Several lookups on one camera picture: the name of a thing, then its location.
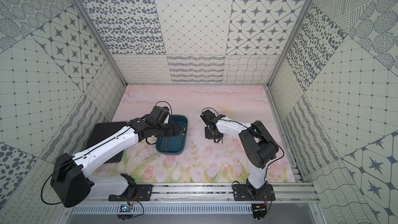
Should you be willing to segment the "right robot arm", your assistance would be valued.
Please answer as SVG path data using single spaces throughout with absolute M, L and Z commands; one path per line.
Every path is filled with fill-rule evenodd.
M 252 164 L 248 185 L 255 190 L 263 188 L 269 166 L 276 160 L 280 146 L 261 121 L 241 123 L 225 115 L 217 115 L 211 108 L 202 110 L 205 123 L 205 138 L 219 143 L 225 135 L 239 139 L 246 156 Z

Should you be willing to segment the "teal plastic storage box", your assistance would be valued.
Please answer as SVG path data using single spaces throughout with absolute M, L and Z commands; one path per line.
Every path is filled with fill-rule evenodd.
M 180 123 L 182 127 L 182 132 L 184 126 L 188 127 L 188 118 L 186 116 L 173 115 L 172 121 Z M 187 138 L 186 135 L 184 136 L 181 134 L 180 136 L 175 136 L 175 137 L 170 136 L 170 142 L 171 142 L 170 152 L 165 152 L 165 138 L 166 137 L 157 138 L 157 143 L 155 144 L 157 152 L 162 153 L 164 155 L 173 155 L 173 156 L 177 156 L 183 152 Z

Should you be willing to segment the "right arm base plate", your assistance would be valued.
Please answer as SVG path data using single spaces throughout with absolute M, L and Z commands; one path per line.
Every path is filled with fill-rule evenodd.
M 273 186 L 264 184 L 260 189 L 254 188 L 251 184 L 232 184 L 235 201 L 275 201 Z

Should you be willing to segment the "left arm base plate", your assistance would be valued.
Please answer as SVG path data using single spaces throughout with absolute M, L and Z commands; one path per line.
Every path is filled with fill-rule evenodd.
M 121 201 L 150 201 L 152 195 L 153 185 L 149 184 L 138 184 L 135 186 L 129 186 L 122 195 L 110 195 L 108 201 L 110 202 L 121 202 Z

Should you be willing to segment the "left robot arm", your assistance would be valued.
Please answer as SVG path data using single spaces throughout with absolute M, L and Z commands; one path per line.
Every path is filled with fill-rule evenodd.
M 118 153 L 154 136 L 179 136 L 183 128 L 172 121 L 168 107 L 154 106 L 151 113 L 127 122 L 121 129 L 98 144 L 74 155 L 64 153 L 56 159 L 50 183 L 64 207 L 73 207 L 86 198 L 109 196 L 111 200 L 137 199 L 136 181 L 129 174 L 93 177 L 92 174 Z

